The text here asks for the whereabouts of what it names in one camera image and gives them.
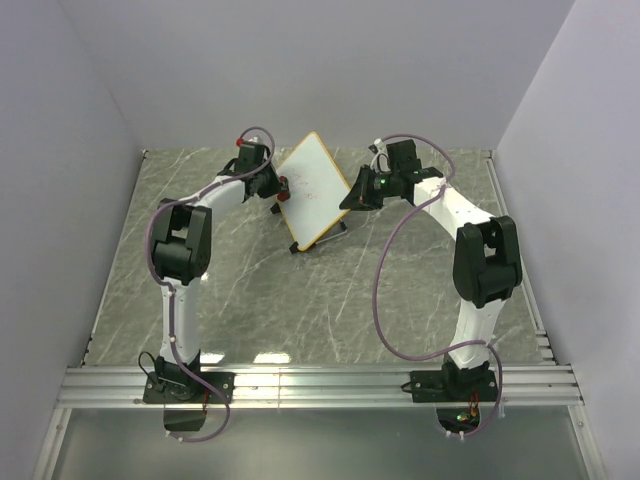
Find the red whiteboard eraser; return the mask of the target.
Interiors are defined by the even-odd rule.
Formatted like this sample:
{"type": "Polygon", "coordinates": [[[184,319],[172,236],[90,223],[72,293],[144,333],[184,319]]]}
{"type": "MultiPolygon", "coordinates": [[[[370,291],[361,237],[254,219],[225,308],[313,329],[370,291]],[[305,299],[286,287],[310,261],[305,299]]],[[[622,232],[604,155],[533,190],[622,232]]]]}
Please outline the red whiteboard eraser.
{"type": "Polygon", "coordinates": [[[279,183],[280,183],[280,190],[277,194],[277,201],[285,202],[291,196],[288,179],[285,176],[280,176],[279,183]]]}

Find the yellow framed whiteboard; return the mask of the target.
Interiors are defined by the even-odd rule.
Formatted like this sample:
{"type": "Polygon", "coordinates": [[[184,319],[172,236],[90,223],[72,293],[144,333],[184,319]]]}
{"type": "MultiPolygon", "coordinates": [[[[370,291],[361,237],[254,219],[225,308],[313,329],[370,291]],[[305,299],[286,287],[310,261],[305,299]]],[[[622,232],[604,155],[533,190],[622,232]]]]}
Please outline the yellow framed whiteboard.
{"type": "Polygon", "coordinates": [[[310,132],[277,169],[288,180],[289,198],[278,201],[281,214],[300,253],[312,248],[347,210],[339,208],[351,187],[316,132],[310,132]]]}

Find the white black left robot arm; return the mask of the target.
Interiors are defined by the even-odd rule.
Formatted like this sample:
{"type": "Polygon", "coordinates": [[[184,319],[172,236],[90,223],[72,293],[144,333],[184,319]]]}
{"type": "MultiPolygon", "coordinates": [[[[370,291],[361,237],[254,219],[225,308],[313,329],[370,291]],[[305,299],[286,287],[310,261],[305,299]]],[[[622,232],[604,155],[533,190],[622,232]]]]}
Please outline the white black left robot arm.
{"type": "Polygon", "coordinates": [[[238,154],[214,179],[180,199],[164,199],[146,230],[145,256],[162,294],[163,340],[149,387],[176,403],[229,401],[229,389],[201,373],[197,300],[209,268],[214,222],[256,195],[286,193],[272,165],[273,149],[260,137],[237,140],[238,154]]]}

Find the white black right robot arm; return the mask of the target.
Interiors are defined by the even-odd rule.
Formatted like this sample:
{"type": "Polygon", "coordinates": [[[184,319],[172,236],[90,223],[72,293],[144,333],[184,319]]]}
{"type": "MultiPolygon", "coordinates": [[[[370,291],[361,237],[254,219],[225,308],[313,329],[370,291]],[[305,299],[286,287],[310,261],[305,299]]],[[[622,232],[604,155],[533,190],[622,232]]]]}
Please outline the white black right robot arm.
{"type": "Polygon", "coordinates": [[[515,221],[494,216],[451,185],[456,169],[443,174],[425,167],[417,154],[420,136],[391,135],[371,145],[371,163],[361,166],[354,186],[339,207],[374,211],[398,197],[414,213],[430,215],[454,241],[452,278],[460,310],[449,347],[438,352],[437,371],[414,371],[403,390],[414,402],[494,401],[499,374],[492,371],[491,340],[497,319],[523,279],[515,221]]]}

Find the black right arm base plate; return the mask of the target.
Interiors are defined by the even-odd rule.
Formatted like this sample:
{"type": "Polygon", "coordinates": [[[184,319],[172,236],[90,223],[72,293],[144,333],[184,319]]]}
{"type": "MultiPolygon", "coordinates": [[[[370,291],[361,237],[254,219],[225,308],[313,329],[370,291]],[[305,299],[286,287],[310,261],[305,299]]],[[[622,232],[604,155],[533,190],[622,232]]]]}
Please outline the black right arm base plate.
{"type": "Polygon", "coordinates": [[[492,402],[498,398],[498,383],[491,370],[448,369],[416,370],[400,386],[414,403],[492,402]]]}

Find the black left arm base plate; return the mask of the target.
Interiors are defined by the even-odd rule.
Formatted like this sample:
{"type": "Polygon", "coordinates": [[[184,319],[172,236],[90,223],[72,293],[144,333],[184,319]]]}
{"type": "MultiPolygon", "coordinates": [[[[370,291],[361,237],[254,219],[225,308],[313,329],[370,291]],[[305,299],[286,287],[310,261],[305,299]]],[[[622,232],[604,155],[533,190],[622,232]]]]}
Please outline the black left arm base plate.
{"type": "Polygon", "coordinates": [[[201,383],[186,377],[186,384],[160,379],[156,373],[151,373],[146,382],[142,402],[144,404],[222,404],[232,400],[235,374],[226,371],[202,372],[200,377],[216,388],[223,396],[206,389],[201,383]]]}

